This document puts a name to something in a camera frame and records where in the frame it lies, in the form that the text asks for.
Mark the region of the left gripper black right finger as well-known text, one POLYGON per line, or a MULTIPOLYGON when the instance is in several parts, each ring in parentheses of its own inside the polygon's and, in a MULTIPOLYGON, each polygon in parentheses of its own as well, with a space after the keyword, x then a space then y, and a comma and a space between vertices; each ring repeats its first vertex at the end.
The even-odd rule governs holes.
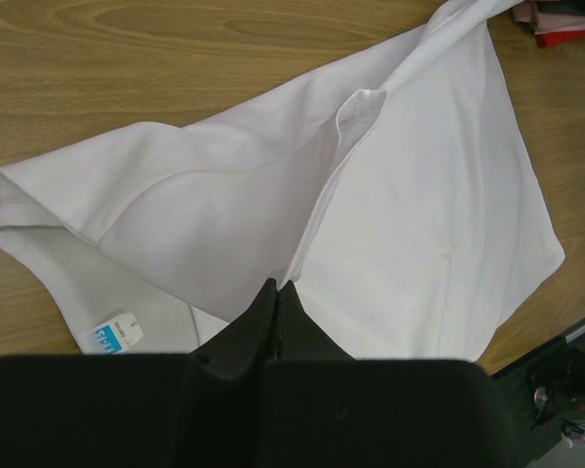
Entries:
POLYGON ((306 314, 293 283, 278 293, 275 355, 262 387, 264 467, 349 467, 348 408, 334 396, 351 358, 306 314))

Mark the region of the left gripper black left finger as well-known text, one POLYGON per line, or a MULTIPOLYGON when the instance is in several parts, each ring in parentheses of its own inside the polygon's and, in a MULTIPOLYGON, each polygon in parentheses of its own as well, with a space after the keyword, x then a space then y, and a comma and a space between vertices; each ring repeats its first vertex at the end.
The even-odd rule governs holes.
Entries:
POLYGON ((186 358, 176 467, 253 465, 262 374, 275 352, 277 298, 269 279, 238 319, 186 358))

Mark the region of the white t-shirt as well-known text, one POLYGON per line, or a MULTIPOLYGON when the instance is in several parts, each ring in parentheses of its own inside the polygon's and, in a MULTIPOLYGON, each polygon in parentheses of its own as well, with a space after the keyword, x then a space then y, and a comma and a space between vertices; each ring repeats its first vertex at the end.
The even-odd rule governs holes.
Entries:
POLYGON ((191 351, 273 279, 353 357, 475 361, 565 258, 488 32, 509 8, 2 167, 0 249, 86 353, 191 351))

